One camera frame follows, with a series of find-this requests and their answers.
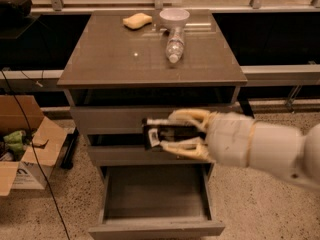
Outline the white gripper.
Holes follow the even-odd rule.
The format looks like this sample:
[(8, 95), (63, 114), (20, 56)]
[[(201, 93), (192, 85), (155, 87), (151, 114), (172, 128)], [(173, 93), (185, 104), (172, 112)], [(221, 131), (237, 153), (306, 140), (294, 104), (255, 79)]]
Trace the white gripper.
[(178, 109), (169, 120), (187, 122), (200, 132), (206, 132), (206, 144), (202, 141), (161, 141), (166, 152), (179, 157), (212, 162), (225, 166), (248, 167), (249, 154), (256, 120), (238, 113), (217, 113), (204, 109)]

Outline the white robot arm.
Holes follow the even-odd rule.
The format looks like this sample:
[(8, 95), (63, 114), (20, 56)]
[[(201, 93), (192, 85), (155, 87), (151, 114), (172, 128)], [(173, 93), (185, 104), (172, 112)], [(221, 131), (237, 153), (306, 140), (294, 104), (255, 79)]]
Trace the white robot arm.
[(200, 109), (176, 110), (169, 120), (192, 125), (206, 137), (162, 141), (160, 146), (167, 152), (252, 168), (295, 186), (320, 190), (320, 125), (304, 135), (295, 127), (269, 124), (233, 112)]

